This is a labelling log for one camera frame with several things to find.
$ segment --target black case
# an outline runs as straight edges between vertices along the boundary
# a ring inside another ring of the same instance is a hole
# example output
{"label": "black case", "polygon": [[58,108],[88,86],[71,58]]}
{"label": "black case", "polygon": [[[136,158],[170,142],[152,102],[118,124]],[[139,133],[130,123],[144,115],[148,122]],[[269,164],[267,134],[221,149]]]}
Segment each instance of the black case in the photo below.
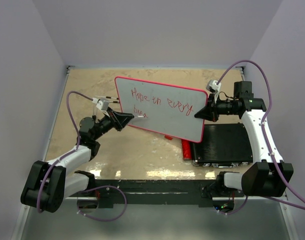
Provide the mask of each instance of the black case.
{"label": "black case", "polygon": [[202,141],[191,142],[190,148],[195,166],[230,167],[253,163],[251,144],[242,123],[205,124]]}

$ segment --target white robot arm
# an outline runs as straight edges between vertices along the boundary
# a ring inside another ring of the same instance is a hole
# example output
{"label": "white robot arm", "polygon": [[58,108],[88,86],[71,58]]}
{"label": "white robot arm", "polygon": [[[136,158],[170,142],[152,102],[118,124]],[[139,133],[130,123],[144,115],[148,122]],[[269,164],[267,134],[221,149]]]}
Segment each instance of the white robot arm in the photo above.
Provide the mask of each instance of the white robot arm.
{"label": "white robot arm", "polygon": [[[213,90],[211,87],[209,90],[213,93],[209,95],[207,105],[197,112],[195,117],[216,122],[219,115],[239,115],[247,131],[253,157],[253,165],[245,173],[220,172],[217,176],[218,184],[222,188],[241,190],[247,196],[280,197],[286,186],[276,171],[271,154],[275,156],[287,182],[291,179],[294,170],[292,164],[284,163],[278,152],[267,120],[262,122],[266,106],[261,98],[254,98],[252,82],[235,82],[232,100],[217,99],[216,93],[219,90]],[[273,152],[269,152],[262,125]]]}

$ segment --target white enclosure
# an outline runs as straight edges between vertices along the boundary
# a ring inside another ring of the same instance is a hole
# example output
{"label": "white enclosure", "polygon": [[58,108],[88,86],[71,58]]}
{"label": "white enclosure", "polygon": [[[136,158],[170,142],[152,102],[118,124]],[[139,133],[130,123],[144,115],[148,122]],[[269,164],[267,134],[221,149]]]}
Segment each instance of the white enclosure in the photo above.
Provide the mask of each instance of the white enclosure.
{"label": "white enclosure", "polygon": [[[67,65],[225,68],[241,59],[267,74],[271,133],[305,196],[305,0],[0,0],[0,240],[11,238],[26,177],[43,159]],[[245,75],[267,98],[258,70],[247,64]],[[305,240],[305,212],[291,212]]]}

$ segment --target purple cable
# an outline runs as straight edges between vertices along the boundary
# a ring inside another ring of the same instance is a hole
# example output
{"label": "purple cable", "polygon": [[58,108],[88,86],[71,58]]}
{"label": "purple cable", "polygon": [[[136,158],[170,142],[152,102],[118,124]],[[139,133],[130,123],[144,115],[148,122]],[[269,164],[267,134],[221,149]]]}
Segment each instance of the purple cable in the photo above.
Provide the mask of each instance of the purple cable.
{"label": "purple cable", "polygon": [[[269,150],[270,153],[272,153],[272,152],[273,152],[273,149],[272,149],[272,146],[271,146],[271,144],[270,144],[270,142],[269,142],[269,139],[268,139],[268,136],[267,136],[267,133],[266,133],[266,130],[265,130],[265,119],[266,119],[267,115],[269,114],[270,110],[272,109],[273,100],[272,100],[271,89],[270,89],[270,86],[269,86],[267,77],[266,77],[266,75],[265,75],[263,69],[262,69],[257,63],[255,63],[254,61],[251,61],[251,60],[240,60],[240,61],[237,61],[237,62],[233,63],[233,64],[223,73],[223,75],[222,75],[222,76],[220,77],[220,79],[218,80],[217,84],[219,84],[219,83],[222,81],[222,79],[224,78],[224,76],[227,74],[227,72],[228,72],[230,69],[232,69],[235,65],[237,65],[237,64],[239,64],[239,63],[251,63],[251,64],[255,65],[255,66],[259,69],[259,71],[261,72],[261,74],[262,74],[262,76],[263,76],[263,78],[264,78],[264,81],[265,81],[265,83],[266,83],[267,91],[268,91],[268,98],[269,98],[269,106],[268,106],[267,111],[265,112],[265,114],[264,114],[263,117],[262,117],[262,123],[263,123],[263,124],[261,124],[261,129],[262,129],[263,137],[264,137],[264,140],[265,140],[265,142],[266,142],[266,144],[267,144],[268,150]],[[302,196],[300,196],[299,193],[297,193],[297,192],[292,188],[292,186],[290,186],[290,184],[287,182],[287,180],[285,179],[285,177],[284,177],[282,171],[280,170],[280,168],[279,168],[279,166],[278,166],[278,163],[277,163],[276,158],[275,158],[274,155],[271,155],[271,159],[272,159],[272,161],[273,161],[273,164],[274,164],[274,166],[275,166],[275,168],[276,168],[276,170],[277,170],[277,173],[278,173],[278,175],[280,176],[282,182],[287,186],[287,188],[288,188],[297,198],[299,198],[299,199],[305,204],[305,199],[304,199]],[[295,208],[303,209],[302,206],[297,205],[297,204],[294,204],[294,203],[292,203],[291,206],[293,206],[293,207],[295,207]]]}
{"label": "purple cable", "polygon": [[304,206],[300,206],[300,205],[297,205],[297,204],[294,204],[294,203],[291,203],[291,202],[288,202],[288,201],[280,200],[280,199],[277,199],[277,198],[274,198],[274,197],[269,197],[269,196],[264,196],[264,198],[265,199],[270,199],[270,200],[273,200],[273,201],[276,201],[276,202],[279,202],[279,203],[282,203],[282,204],[286,204],[286,205],[289,205],[289,206],[292,206],[292,207],[295,207],[295,208],[298,208],[298,209],[305,210]]}
{"label": "purple cable", "polygon": [[240,207],[238,207],[236,210],[233,210],[233,211],[230,211],[230,212],[218,211],[218,213],[224,214],[224,215],[235,214],[235,213],[237,213],[240,209],[242,209],[246,205],[247,200],[248,200],[248,196],[246,196],[246,198],[245,198],[244,202],[242,203],[242,205]]}
{"label": "purple cable", "polygon": [[106,186],[98,186],[98,187],[95,187],[95,188],[92,188],[92,189],[88,189],[88,190],[85,190],[85,191],[80,191],[79,193],[88,193],[88,192],[91,192],[91,191],[94,191],[94,190],[97,190],[97,189],[105,189],[105,188],[112,188],[112,189],[116,189],[117,191],[119,191],[124,199],[124,207],[123,207],[123,210],[121,211],[121,213],[113,218],[99,218],[99,217],[95,217],[95,216],[91,216],[91,215],[88,215],[84,212],[81,211],[81,209],[79,208],[78,204],[77,204],[77,209],[78,209],[78,212],[77,213],[81,213],[83,216],[87,217],[87,218],[90,218],[90,219],[93,219],[93,220],[96,220],[96,221],[100,221],[100,222],[111,222],[111,221],[114,221],[114,220],[117,220],[119,219],[123,214],[124,212],[126,211],[126,208],[127,208],[127,198],[126,198],[126,195],[123,193],[123,191],[121,191],[118,187],[115,187],[115,186],[109,186],[109,185],[106,185]]}
{"label": "purple cable", "polygon": [[69,96],[70,96],[70,94],[78,94],[78,95],[80,95],[80,96],[82,96],[82,97],[84,97],[84,98],[86,98],[86,99],[88,99],[88,100],[91,100],[91,101],[93,100],[92,98],[90,98],[90,97],[88,97],[88,96],[86,96],[86,95],[84,95],[84,94],[82,94],[82,93],[80,93],[80,92],[77,92],[77,91],[70,91],[70,92],[68,92],[68,94],[67,94],[67,97],[66,97],[67,110],[68,110],[70,119],[71,119],[71,121],[72,121],[72,124],[73,124],[73,126],[74,126],[74,129],[75,129],[76,132],[77,132],[77,145],[76,145],[76,150],[73,149],[73,150],[71,150],[71,151],[65,153],[64,155],[62,155],[59,159],[57,159],[57,160],[48,168],[46,174],[44,175],[44,177],[43,177],[43,179],[42,179],[42,182],[41,182],[41,185],[40,185],[40,188],[39,188],[39,192],[38,192],[38,196],[37,196],[37,204],[36,204],[37,212],[40,213],[40,214],[43,212],[43,210],[41,210],[42,192],[43,192],[43,189],[44,189],[44,186],[45,186],[45,183],[46,183],[46,180],[47,180],[49,174],[51,173],[51,171],[53,170],[53,168],[55,167],[55,165],[56,165],[57,163],[59,163],[62,159],[64,159],[65,157],[69,156],[70,154],[72,154],[72,153],[74,153],[74,152],[76,152],[76,151],[78,150],[78,147],[79,147],[79,144],[80,144],[80,141],[81,141],[80,135],[79,135],[79,131],[78,131],[78,128],[77,128],[77,125],[76,125],[76,123],[75,123],[74,117],[73,117],[73,115],[72,115],[71,108],[70,108],[70,106],[69,106]]}

